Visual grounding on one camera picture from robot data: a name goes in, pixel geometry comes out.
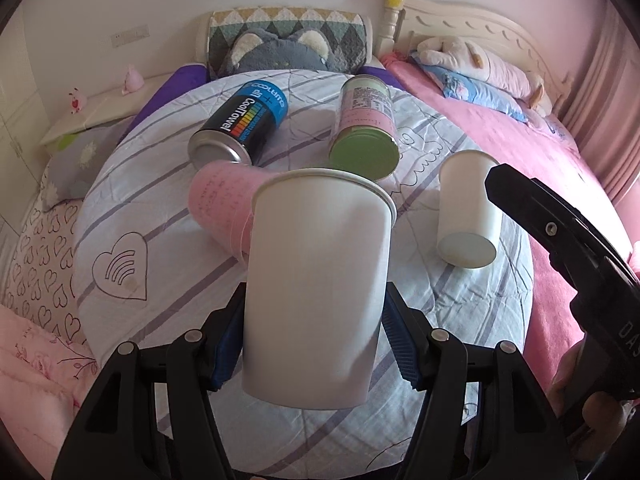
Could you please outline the person's right hand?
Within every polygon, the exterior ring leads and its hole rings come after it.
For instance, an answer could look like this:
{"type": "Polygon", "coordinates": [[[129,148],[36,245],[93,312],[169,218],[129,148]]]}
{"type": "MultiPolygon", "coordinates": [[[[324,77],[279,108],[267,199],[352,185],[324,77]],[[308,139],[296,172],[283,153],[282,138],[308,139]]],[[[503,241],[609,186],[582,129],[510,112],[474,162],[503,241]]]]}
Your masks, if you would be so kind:
{"type": "MultiPolygon", "coordinates": [[[[547,390],[548,400],[556,416],[564,413],[566,388],[574,375],[583,345],[582,339],[563,354],[547,390]]],[[[638,404],[638,400],[617,401],[605,392],[593,393],[582,408],[582,418],[589,430],[574,447],[576,460],[592,465],[608,452],[623,433],[638,404]]]]}

